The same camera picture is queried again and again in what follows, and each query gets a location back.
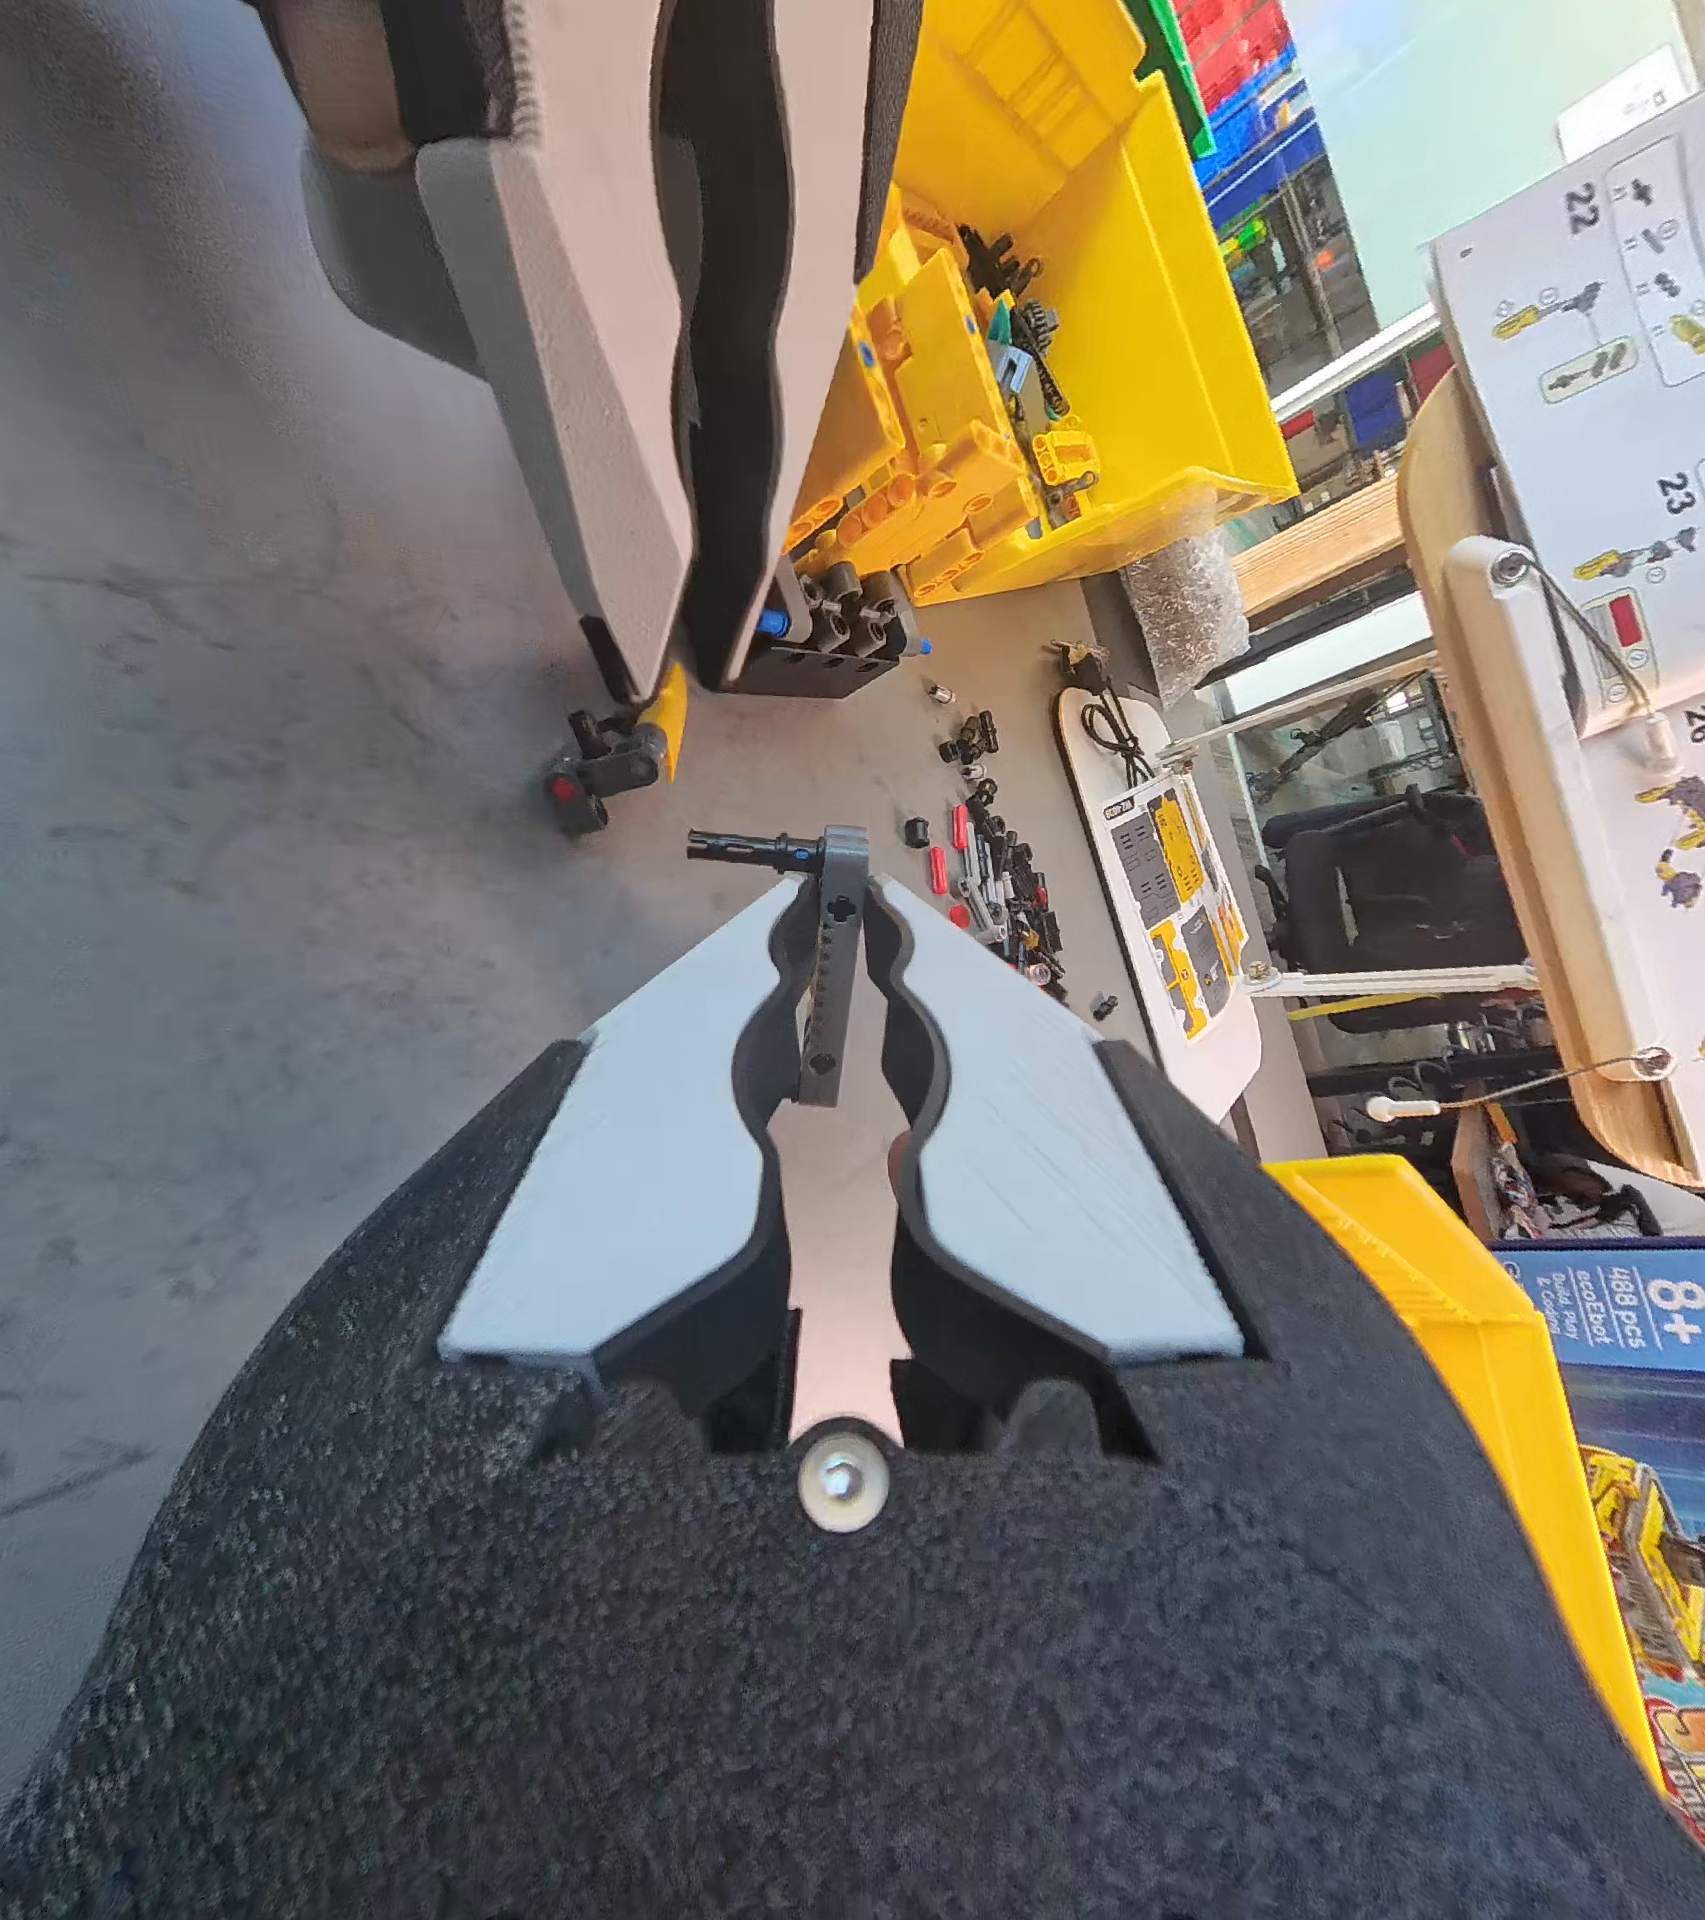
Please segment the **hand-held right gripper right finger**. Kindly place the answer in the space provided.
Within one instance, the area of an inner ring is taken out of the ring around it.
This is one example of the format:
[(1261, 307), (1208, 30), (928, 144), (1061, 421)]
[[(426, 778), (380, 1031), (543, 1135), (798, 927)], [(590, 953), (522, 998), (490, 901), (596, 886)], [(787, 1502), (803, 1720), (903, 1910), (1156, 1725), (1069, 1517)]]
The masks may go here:
[(879, 1071), (908, 1122), (891, 1300), (910, 1359), (973, 1406), (1030, 1380), (1237, 1362), (1247, 1334), (1087, 1024), (894, 879), (865, 890)]

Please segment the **pile of small lego pins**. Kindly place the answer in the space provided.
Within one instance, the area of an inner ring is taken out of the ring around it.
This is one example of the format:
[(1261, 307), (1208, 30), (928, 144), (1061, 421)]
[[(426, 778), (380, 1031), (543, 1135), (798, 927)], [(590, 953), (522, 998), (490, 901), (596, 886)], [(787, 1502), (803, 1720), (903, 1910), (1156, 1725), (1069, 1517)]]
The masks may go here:
[(888, 845), (917, 893), (1093, 1035), (1117, 1038), (1128, 982), (1067, 750), (1067, 691), (983, 702), (913, 671), (902, 719)]

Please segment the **grey grille yellow lego subassembly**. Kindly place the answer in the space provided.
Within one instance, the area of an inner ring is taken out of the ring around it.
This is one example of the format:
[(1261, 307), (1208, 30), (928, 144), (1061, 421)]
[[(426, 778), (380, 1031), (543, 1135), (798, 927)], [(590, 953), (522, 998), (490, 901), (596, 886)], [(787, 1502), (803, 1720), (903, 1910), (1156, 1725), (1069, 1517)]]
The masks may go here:
[(688, 832), (688, 858), (725, 868), (761, 868), (794, 875), (808, 890), (799, 950), (808, 956), (803, 1031), (791, 1100), (832, 1109), (846, 1056), (846, 1024), (854, 1002), (854, 963), (868, 886), (868, 837), (857, 827), (827, 827), (821, 837)]

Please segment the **yellow black lego robot build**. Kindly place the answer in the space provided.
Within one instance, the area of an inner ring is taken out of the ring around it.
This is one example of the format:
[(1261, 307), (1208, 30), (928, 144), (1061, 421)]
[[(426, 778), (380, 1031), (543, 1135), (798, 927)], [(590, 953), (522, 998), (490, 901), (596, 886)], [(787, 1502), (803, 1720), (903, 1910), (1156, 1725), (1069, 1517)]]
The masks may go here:
[(917, 612), (1038, 517), (956, 222), (888, 189), (729, 688), (839, 702), (925, 653)]

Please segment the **black office chair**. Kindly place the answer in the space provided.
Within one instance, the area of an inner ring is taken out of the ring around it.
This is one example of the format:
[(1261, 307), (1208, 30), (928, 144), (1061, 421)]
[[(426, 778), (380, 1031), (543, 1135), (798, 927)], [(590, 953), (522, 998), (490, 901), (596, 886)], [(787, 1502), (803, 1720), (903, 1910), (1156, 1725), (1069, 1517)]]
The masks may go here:
[(1272, 950), (1294, 972), (1428, 972), (1527, 961), (1476, 795), (1328, 804), (1261, 828)]

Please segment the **clear plastic bag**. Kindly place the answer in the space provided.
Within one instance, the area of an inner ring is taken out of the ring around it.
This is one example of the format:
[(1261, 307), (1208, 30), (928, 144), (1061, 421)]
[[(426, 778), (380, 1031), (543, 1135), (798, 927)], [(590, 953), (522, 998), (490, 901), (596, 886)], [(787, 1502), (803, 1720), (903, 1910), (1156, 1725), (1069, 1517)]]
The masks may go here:
[(1183, 702), (1249, 650), (1249, 620), (1220, 531), (1179, 539), (1117, 570), (1158, 708)]

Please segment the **open instruction manual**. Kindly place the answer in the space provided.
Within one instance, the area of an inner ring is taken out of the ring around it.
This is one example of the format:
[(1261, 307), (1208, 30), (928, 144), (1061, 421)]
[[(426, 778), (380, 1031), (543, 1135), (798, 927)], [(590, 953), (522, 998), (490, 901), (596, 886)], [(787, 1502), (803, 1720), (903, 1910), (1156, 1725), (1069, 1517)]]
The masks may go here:
[(1578, 1089), (1705, 1188), (1705, 90), (1431, 251), (1511, 536), (1439, 536), (1482, 795)]

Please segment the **grey green lego piece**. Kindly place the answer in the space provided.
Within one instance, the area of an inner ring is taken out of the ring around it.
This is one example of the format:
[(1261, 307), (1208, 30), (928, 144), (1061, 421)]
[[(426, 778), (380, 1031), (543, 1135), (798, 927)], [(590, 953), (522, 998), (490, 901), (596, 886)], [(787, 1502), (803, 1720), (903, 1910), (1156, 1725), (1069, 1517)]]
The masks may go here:
[(1027, 313), (1008, 296), (998, 296), (986, 313), (983, 350), (1008, 410), (1035, 407), (1046, 421), (1067, 413), (1067, 405), (1056, 399), (1051, 374), (1035, 346)]

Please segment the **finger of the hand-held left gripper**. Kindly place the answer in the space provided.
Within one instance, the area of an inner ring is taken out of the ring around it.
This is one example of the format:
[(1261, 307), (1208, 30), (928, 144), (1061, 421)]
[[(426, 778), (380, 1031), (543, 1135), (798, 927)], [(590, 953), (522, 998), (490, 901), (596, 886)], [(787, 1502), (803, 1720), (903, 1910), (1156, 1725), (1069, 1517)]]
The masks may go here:
[(605, 688), (655, 691), (692, 561), (675, 443), (683, 303), (655, 108), (670, 4), (505, 4), (505, 132), (416, 196)]
[(695, 555), (683, 631), (731, 691), (836, 374), (882, 197), (879, 4), (684, 4), (699, 192), (688, 311)]

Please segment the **yellow grey lego arm assembly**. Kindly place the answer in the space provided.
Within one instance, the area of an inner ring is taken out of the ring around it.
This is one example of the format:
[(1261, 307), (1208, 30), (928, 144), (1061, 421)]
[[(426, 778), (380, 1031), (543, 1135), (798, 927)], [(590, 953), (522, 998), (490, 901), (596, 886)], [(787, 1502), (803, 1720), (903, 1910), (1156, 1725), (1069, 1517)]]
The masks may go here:
[(605, 716), (583, 708), (569, 710), (569, 741), (558, 756), (607, 756), (599, 772), (599, 793), (612, 804), (675, 780), (684, 725), (688, 677), (683, 664), (670, 662), (644, 705), (622, 705)]

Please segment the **green plastic bin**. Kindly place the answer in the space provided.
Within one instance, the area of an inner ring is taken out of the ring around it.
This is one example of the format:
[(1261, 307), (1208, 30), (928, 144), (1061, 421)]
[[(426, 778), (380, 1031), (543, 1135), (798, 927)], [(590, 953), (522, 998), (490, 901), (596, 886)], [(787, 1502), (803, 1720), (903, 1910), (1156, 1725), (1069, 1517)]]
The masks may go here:
[(1145, 48), (1134, 78), (1141, 84), (1149, 78), (1161, 78), (1187, 144), (1187, 155), (1194, 162), (1213, 158), (1216, 141), (1176, 4), (1127, 4), (1127, 12), (1132, 14), (1134, 30)]

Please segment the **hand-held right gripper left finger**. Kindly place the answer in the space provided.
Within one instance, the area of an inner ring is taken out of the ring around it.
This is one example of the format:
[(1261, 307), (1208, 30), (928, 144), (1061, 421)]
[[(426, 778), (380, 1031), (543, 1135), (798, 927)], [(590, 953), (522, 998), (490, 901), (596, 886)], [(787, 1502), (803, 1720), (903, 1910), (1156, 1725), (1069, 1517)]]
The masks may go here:
[(799, 1086), (817, 880), (781, 879), (581, 1039), (436, 1334), (458, 1367), (640, 1380), (723, 1406), (791, 1354), (771, 1120)]

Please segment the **small orange lego frame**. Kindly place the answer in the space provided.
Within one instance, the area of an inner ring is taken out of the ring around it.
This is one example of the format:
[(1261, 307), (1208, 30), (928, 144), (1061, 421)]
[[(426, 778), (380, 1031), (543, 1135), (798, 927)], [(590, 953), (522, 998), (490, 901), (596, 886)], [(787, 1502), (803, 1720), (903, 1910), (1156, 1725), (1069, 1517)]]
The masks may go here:
[(1099, 447), (1073, 417), (1051, 421), (1027, 439), (1027, 461), (1038, 484), (1046, 528), (1061, 531), (1083, 517), (1083, 499), (1099, 487)]

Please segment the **shelf of coloured storage bins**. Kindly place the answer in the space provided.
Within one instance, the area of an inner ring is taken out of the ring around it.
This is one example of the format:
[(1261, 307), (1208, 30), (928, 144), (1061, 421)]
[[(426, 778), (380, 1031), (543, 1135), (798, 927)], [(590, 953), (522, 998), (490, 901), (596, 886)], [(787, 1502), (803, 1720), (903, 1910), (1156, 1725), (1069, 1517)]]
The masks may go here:
[(1212, 155), (1206, 214), (1265, 396), (1379, 332), (1343, 192), (1280, 4), (1176, 4)]

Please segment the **yellow plastic parts bin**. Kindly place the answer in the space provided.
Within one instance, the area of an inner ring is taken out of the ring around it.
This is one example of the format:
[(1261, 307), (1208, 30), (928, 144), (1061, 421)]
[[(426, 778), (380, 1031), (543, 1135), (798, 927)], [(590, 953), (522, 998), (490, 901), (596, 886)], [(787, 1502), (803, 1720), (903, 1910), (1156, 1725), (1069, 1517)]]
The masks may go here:
[(1432, 1365), (1501, 1482), (1591, 1688), (1663, 1794), (1545, 1319), (1404, 1157), (1264, 1171), (1367, 1277)]
[(925, 4), (891, 181), (1056, 313), (1042, 351), (1093, 451), (925, 606), (1113, 575), (1295, 491), (1171, 89), (1124, 4)]

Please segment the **bundle of black lego parts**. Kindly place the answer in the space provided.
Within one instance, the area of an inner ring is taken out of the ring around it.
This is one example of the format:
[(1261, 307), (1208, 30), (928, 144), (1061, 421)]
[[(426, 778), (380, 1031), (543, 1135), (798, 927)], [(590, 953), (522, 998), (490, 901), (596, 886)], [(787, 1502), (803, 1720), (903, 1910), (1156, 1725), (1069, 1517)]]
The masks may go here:
[(956, 228), (962, 245), (965, 274), (975, 293), (986, 303), (1020, 304), (1030, 296), (1030, 285), (1043, 274), (1043, 259), (1020, 259), (1013, 252), (1013, 237), (999, 234), (986, 239), (977, 228), (960, 222)]

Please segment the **white instruction booklet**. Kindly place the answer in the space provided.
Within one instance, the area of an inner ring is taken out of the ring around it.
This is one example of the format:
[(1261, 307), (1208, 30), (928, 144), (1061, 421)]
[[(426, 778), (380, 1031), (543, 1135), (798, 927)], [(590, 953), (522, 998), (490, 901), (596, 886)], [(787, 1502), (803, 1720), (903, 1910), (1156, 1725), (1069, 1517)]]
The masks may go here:
[(1116, 941), (1165, 1078), (1221, 1122), (1261, 1066), (1247, 915), (1152, 702), (1067, 686), (1056, 735)]

